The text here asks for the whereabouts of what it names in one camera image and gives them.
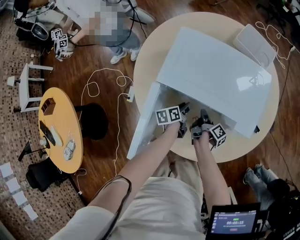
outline white open box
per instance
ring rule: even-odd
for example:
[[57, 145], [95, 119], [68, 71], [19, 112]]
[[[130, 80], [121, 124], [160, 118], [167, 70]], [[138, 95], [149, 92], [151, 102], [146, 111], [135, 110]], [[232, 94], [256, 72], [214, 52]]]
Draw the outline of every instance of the white open box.
[[[196, 30], [181, 28], [148, 93], [127, 157], [131, 159], [153, 137], [155, 111], [183, 101], [191, 103], [188, 128], [205, 108], [215, 124], [250, 138], [270, 85], [271, 75], [244, 54]], [[191, 138], [189, 131], [185, 138]]]

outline round wooden table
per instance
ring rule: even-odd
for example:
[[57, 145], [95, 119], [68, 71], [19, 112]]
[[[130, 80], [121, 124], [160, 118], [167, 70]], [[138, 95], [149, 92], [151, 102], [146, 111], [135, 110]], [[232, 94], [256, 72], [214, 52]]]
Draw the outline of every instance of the round wooden table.
[[[49, 98], [54, 99], [55, 108], [52, 115], [44, 116], [41, 107]], [[76, 111], [70, 98], [63, 90], [50, 88], [45, 92], [39, 106], [38, 120], [42, 121], [49, 129], [53, 125], [62, 139], [62, 147], [57, 144], [53, 146], [49, 141], [50, 149], [46, 149], [46, 152], [50, 159], [63, 172], [75, 173], [83, 160], [83, 138]], [[41, 137], [44, 136], [41, 130], [39, 132]], [[76, 148], [72, 158], [66, 161], [64, 158], [64, 149], [71, 139], [74, 139]]]
[[[135, 64], [135, 99], [140, 112], [151, 84], [156, 80], [181, 27], [189, 27], [200, 31], [232, 47], [233, 39], [244, 28], [241, 23], [231, 18], [208, 12], [183, 14], [164, 22], [156, 28], [143, 44]], [[264, 113], [258, 124], [260, 132], [253, 134], [251, 138], [245, 138], [236, 131], [227, 130], [225, 144], [218, 149], [212, 150], [216, 162], [231, 161], [247, 154], [264, 139], [270, 130], [278, 108], [279, 84], [273, 63], [269, 66], [268, 72], [272, 75], [272, 84]], [[213, 116], [213, 114], [210, 117], [215, 124], [219, 122], [218, 118]], [[178, 139], [175, 142], [171, 151], [184, 158], [197, 161], [194, 147], [191, 145], [190, 131], [187, 132], [184, 139]]]

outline white stool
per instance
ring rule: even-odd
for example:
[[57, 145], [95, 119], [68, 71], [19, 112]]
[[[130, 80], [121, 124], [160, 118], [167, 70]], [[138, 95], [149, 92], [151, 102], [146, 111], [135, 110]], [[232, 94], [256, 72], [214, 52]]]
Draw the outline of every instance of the white stool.
[[[34, 65], [34, 64], [25, 64], [25, 67], [20, 76], [20, 84], [19, 84], [19, 97], [20, 97], [20, 107], [21, 112], [35, 111], [38, 110], [39, 107], [27, 107], [29, 102], [37, 102], [41, 101], [42, 97], [29, 97], [29, 89], [28, 89], [28, 81], [36, 81], [43, 82], [44, 78], [32, 78], [28, 76], [29, 68], [41, 69], [41, 70], [49, 70], [52, 71], [52, 67]], [[8, 78], [7, 84], [13, 86], [14, 77]]]

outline display screen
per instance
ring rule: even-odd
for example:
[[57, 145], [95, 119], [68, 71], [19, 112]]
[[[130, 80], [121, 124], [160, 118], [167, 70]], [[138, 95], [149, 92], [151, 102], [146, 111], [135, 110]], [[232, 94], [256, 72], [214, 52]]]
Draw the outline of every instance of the display screen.
[[246, 212], [215, 212], [211, 233], [245, 234], [251, 233], [256, 210]]

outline wooden floor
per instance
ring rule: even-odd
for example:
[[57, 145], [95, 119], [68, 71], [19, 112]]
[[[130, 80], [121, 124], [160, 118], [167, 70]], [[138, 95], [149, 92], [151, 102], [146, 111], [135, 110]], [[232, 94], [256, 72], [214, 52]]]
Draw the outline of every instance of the wooden floor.
[[[146, 27], [148, 34], [172, 17], [195, 11], [226, 15], [244, 25], [250, 23], [255, 26], [256, 21], [265, 23], [266, 15], [262, 10], [255, 8], [256, 2], [254, 0], [228, 0], [216, 7], [210, 6], [209, 1], [214, 0], [140, 0], [138, 4], [156, 18], [155, 24]], [[135, 24], [134, 31], [144, 41], [143, 32], [138, 24]], [[279, 53], [287, 56], [289, 44], [282, 39], [277, 40], [272, 30], [270, 30], [269, 35], [279, 45]], [[134, 63], [129, 58], [125, 58], [120, 64], [112, 66], [110, 64], [111, 56], [109, 49], [105, 47], [82, 47], [77, 48], [70, 59], [59, 62], [52, 52], [44, 60], [45, 65], [54, 67], [54, 71], [50, 75], [47, 72], [45, 73], [45, 79], [47, 80], [45, 86], [46, 88], [59, 87], [63, 89], [74, 105], [80, 105], [82, 90], [94, 70], [101, 68], [119, 69], [124, 75], [133, 77]], [[286, 86], [278, 109], [274, 130], [267, 134], [259, 146], [247, 155], [219, 164], [227, 184], [233, 188], [238, 203], [255, 202], [252, 190], [249, 186], [242, 184], [242, 178], [247, 167], [254, 167], [255, 164], [260, 162], [270, 167], [280, 178], [290, 179], [284, 157], [290, 169], [292, 180], [300, 187], [300, 141], [298, 141], [298, 136], [300, 136], [300, 54], [296, 51], [293, 52], [289, 70], [287, 67], [288, 62], [284, 60], [283, 63], [286, 65], [286, 69], [282, 69], [275, 60], [280, 95], [282, 95], [285, 82]], [[103, 140], [83, 140], [82, 168], [87, 170], [87, 175], [79, 176], [78, 181], [83, 197], [87, 202], [91, 201], [97, 190], [114, 176], [113, 160], [116, 156], [116, 136], [118, 133], [117, 96], [125, 90], [125, 88], [117, 85], [117, 76], [119, 76], [118, 73], [110, 70], [95, 73], [91, 81], [98, 83], [99, 96], [91, 98], [87, 91], [83, 95], [83, 104], [92, 102], [100, 104], [109, 119], [108, 133]], [[90, 91], [91, 95], [96, 95], [96, 86], [90, 85]], [[123, 97], [120, 98], [119, 111], [121, 131], [117, 160], [118, 171], [126, 163], [126, 155], [139, 118], [136, 104], [126, 102]]]

